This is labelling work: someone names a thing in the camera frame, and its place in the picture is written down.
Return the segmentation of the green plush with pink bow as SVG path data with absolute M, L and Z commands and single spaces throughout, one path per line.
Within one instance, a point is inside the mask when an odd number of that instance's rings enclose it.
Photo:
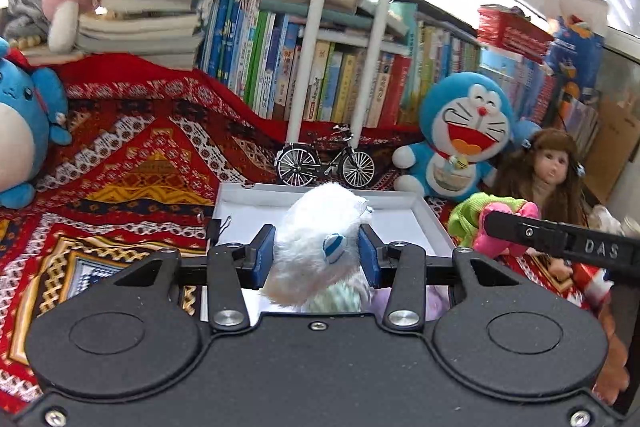
M 527 247 L 515 243 L 508 228 L 513 218 L 539 217 L 538 206 L 530 200 L 477 192 L 451 210 L 447 229 L 459 246 L 491 259 L 502 255 L 522 257 Z

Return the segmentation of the white fluffy plush toy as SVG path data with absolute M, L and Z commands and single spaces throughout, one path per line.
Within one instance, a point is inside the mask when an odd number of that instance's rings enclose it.
M 371 301 L 363 274 L 358 231 L 372 222 L 369 201 L 335 182 L 306 192 L 284 214 L 274 236 L 273 262 L 262 295 L 302 312 L 326 288 L 344 283 L 359 291 L 361 311 Z

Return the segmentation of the red shiny cup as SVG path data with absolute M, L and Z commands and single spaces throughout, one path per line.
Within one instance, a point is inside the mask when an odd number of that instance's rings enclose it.
M 574 283 L 584 294 L 592 309 L 600 309 L 610 299 L 610 291 L 614 283 L 607 280 L 605 275 L 605 269 L 593 265 L 585 265 L 585 263 L 573 265 Z

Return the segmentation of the black binder clip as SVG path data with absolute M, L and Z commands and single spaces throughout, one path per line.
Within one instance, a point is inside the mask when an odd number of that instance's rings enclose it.
M 227 216 L 224 219 L 211 217 L 207 221 L 207 225 L 205 227 L 206 249 L 213 248 L 218 245 L 221 234 L 229 228 L 230 223 L 230 216 Z

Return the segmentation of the purple plush toy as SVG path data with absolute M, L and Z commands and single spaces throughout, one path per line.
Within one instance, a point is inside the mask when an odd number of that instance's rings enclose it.
M 435 321 L 450 309 L 450 299 L 447 286 L 428 285 L 424 288 L 424 293 L 423 316 L 425 321 Z M 390 311 L 418 311 L 418 300 L 416 300 L 416 298 L 409 300 L 401 299 L 399 291 L 394 291 L 393 288 L 390 287 L 373 289 L 371 301 L 367 310 L 382 321 Z

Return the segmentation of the green striped fabric toy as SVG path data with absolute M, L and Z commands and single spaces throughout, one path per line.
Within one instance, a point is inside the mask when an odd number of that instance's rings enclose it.
M 362 300 L 357 289 L 344 283 L 337 283 L 311 297 L 303 310 L 309 313 L 352 313 L 360 312 Z

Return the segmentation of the brown haired doll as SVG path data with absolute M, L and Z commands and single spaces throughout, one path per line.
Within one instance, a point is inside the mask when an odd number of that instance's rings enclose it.
M 586 224 L 577 147 L 570 134 L 559 129 L 534 133 L 517 152 L 503 159 L 490 193 L 533 202 L 544 220 L 578 227 Z M 550 291 L 565 291 L 573 285 L 573 269 L 548 254 L 504 254 L 498 260 Z

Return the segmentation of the red patterned blanket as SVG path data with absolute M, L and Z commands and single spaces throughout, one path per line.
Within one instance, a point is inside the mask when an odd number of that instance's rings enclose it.
M 421 332 L 371 314 L 267 313 L 242 332 L 216 332 L 170 299 L 206 286 L 207 256 L 123 255 L 122 273 L 28 321 L 27 280 L 58 228 L 201 248 L 193 216 L 160 202 L 148 217 L 103 202 L 150 161 L 171 193 L 213 202 L 222 180 L 250 173 L 216 156 L 230 124 L 258 120 L 199 72 L 132 56 L 58 66 L 71 98 L 98 103 L 51 168 L 1 264 L 2 331 L 24 339 L 41 395 L 6 426 L 634 426 L 590 389 L 605 354 L 596 320 L 471 251 L 426 256 L 426 286 L 449 285 L 454 306 Z

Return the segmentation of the Doraemon blue plush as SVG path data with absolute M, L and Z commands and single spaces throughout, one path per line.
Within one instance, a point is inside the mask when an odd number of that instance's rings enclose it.
M 456 72 L 431 87 L 419 108 L 423 140 L 398 147 L 394 189 L 462 202 L 494 182 L 490 160 L 513 138 L 513 110 L 494 80 Z

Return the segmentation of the blue printed carton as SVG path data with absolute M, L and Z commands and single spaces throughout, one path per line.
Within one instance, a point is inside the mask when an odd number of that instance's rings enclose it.
M 568 20 L 560 17 L 552 37 L 544 62 L 564 80 L 576 100 L 590 103 L 596 96 L 604 37 L 574 15 Z

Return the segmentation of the red plastic basket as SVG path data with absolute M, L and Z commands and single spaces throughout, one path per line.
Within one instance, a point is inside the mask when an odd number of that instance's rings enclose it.
M 514 52 L 538 64 L 547 56 L 553 37 L 528 20 L 520 10 L 496 4 L 482 5 L 477 40 L 490 46 Z

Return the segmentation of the round blue mouse plush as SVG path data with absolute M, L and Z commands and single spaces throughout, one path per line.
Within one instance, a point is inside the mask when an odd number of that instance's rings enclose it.
M 18 49 L 1 41 L 1 206 L 22 209 L 35 197 L 37 176 L 50 144 L 68 145 L 68 102 L 58 75 L 28 64 Z

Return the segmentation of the stack of horizontal books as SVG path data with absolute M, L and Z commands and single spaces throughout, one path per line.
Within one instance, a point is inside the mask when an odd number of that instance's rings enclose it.
M 191 69 L 216 0 L 100 0 L 79 17 L 75 46 L 85 54 L 129 53 Z

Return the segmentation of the grey plush toy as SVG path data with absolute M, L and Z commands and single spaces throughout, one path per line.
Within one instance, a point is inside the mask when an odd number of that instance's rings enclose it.
M 1 9 L 1 37 L 6 41 L 39 37 L 47 39 L 49 21 L 42 12 L 42 0 L 8 0 Z

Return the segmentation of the white pipe frame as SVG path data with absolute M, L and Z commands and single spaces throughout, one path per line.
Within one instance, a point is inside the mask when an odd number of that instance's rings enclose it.
M 369 35 L 338 37 L 335 40 L 346 43 L 349 46 L 364 46 L 367 49 L 363 70 L 360 77 L 360 86 L 356 104 L 352 111 L 350 120 L 350 130 L 352 130 L 352 147 L 359 146 L 361 131 L 366 121 L 367 108 L 369 104 L 369 94 L 373 86 L 373 76 L 375 66 L 378 64 L 378 54 L 380 54 L 383 36 L 385 34 L 388 8 L 392 0 L 378 0 L 375 7 L 374 17 L 367 20 L 364 17 L 356 17 L 346 12 L 335 10 L 325 11 L 324 2 L 326 0 L 310 0 L 306 17 L 302 50 L 300 51 L 297 77 L 294 84 L 290 117 L 288 117 L 288 129 L 286 129 L 285 143 L 297 143 L 299 141 L 300 128 L 304 119 L 304 109 L 306 105 L 306 94 L 308 83 L 311 78 L 312 63 L 314 62 L 314 47 L 319 37 L 320 23 L 322 16 L 328 14 L 335 15 L 340 24 L 347 27 L 358 27 L 362 23 L 370 24 Z

